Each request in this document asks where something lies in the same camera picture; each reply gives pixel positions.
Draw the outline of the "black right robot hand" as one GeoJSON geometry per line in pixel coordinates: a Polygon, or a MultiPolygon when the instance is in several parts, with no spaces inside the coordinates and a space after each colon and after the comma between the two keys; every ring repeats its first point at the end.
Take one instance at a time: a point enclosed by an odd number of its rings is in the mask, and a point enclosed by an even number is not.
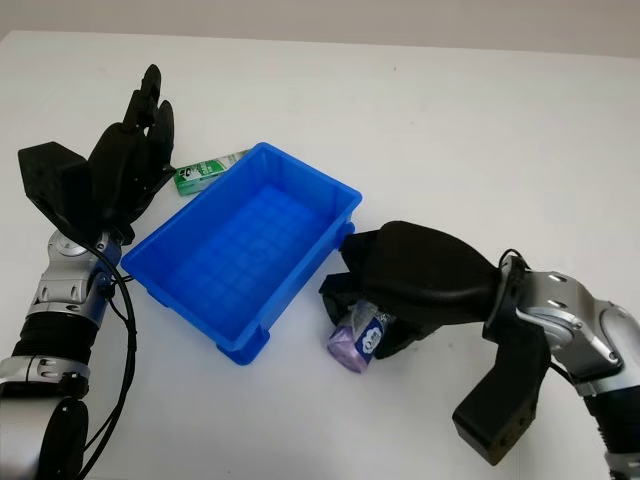
{"type": "Polygon", "coordinates": [[[385,359],[447,325],[484,322],[500,283],[499,269],[445,232],[391,221],[352,233],[339,252],[347,270],[330,274],[319,293],[334,324],[358,300],[395,317],[375,350],[385,359]]]}

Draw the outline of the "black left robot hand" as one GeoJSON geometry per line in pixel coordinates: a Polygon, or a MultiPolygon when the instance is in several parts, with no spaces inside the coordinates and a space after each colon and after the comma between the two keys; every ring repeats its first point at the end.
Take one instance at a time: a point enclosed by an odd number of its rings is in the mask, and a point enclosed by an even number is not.
{"type": "Polygon", "coordinates": [[[89,156],[100,228],[129,245],[132,224],[172,178],[174,112],[160,99],[161,72],[150,65],[122,121],[110,125],[89,156]]]}

